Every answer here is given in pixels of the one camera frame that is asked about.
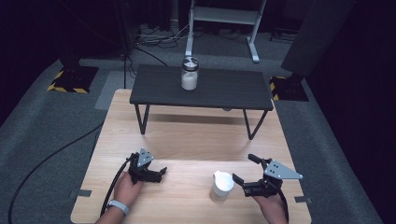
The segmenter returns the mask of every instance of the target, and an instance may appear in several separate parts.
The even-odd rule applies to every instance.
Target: dark background
[[[63,2],[93,30],[121,44],[111,1]],[[190,1],[181,2],[190,5]],[[268,1],[267,6],[267,21],[259,32],[268,32],[276,25],[279,10],[274,1]],[[77,57],[121,48],[88,31],[61,5],[52,10],[59,15]],[[35,79],[58,56],[49,31],[35,24],[23,1],[2,1],[0,11],[3,124]],[[396,199],[395,12],[391,1],[357,1],[326,54],[306,78],[353,171],[385,223],[396,222],[391,206]]]

